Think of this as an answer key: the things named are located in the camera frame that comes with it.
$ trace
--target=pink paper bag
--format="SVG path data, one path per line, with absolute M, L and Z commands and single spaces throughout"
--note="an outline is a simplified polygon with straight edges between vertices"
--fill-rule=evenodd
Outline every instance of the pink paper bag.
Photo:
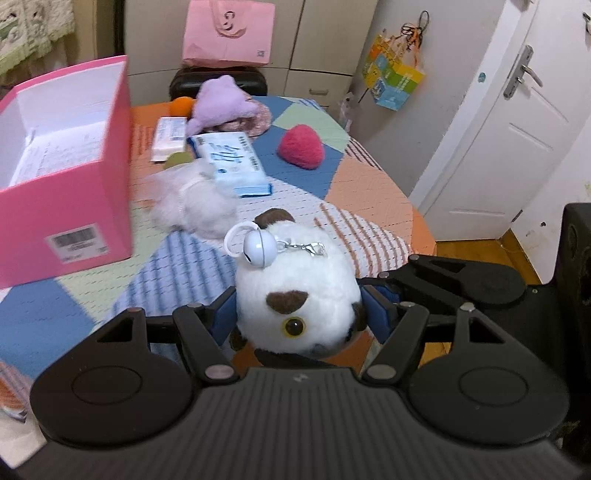
M 275 5 L 251 0 L 191 0 L 183 64 L 223 68 L 269 63 Z

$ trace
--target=black speaker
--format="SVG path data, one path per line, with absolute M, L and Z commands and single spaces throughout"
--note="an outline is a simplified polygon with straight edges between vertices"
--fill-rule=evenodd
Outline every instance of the black speaker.
M 571 392 L 591 391 L 591 203 L 564 208 L 552 283 L 558 291 L 567 338 Z

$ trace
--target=door lock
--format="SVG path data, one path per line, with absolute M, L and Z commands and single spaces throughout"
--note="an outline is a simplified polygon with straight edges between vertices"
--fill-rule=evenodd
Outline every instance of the door lock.
M 503 96 L 507 100 L 513 98 L 519 85 L 523 85 L 523 75 L 526 73 L 531 76 L 540 87 L 544 86 L 542 79 L 529 67 L 531 58 L 533 56 L 534 49 L 531 47 L 531 45 L 526 45 L 519 59 L 517 62 L 515 62 L 515 67 L 509 76 L 509 83 L 507 84 L 505 92 L 503 93 Z

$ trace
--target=hanging bag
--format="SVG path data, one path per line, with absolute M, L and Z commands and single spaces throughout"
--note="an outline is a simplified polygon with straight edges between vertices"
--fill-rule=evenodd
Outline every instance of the hanging bag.
M 398 111 L 425 76 L 420 48 L 429 25 L 423 11 L 418 26 L 404 24 L 401 35 L 378 34 L 363 65 L 362 76 L 377 105 Z

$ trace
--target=white door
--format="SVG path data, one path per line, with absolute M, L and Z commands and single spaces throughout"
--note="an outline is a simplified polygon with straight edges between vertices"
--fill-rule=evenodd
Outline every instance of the white door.
M 591 112 L 589 0 L 538 0 L 525 45 L 530 68 L 500 93 L 472 146 L 427 211 L 436 240 L 500 238 L 558 166 Z

